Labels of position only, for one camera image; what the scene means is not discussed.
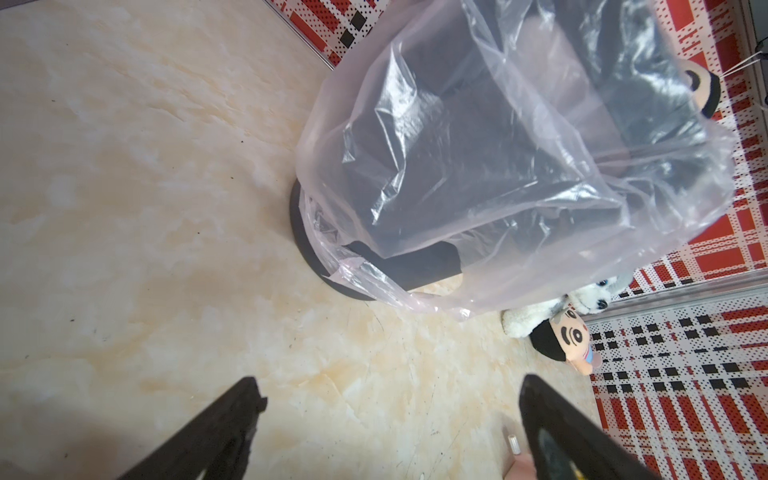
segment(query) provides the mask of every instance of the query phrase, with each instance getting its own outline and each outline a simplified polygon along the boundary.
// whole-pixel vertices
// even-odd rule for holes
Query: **red and white patterned wall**
[[[389,0],[265,0],[336,66],[371,27]]]
[[[768,293],[589,324],[605,432],[663,478],[768,478]]]

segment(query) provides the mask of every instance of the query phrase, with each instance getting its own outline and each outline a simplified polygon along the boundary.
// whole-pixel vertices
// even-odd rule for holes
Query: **plastic bag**
[[[395,0],[323,84],[297,147],[331,279],[467,317],[646,265],[724,214],[734,139],[705,119],[645,0]],[[381,257],[440,240],[447,296]]]

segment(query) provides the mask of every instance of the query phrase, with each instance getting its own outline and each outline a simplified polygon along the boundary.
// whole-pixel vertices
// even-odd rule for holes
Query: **beige marble tile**
[[[0,12],[5,478],[113,478],[247,375],[248,478],[499,478],[527,372],[596,417],[496,316],[350,300],[303,263],[292,149],[327,75],[261,0]]]

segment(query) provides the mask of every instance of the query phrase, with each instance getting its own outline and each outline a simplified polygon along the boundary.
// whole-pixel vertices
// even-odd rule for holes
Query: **husky plush toy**
[[[632,273],[625,273],[584,286],[560,298],[516,310],[504,310],[502,328],[510,337],[522,338],[530,335],[540,323],[560,313],[568,304],[571,304],[581,315],[600,312],[608,307],[611,298],[627,288],[630,283],[632,283]]]

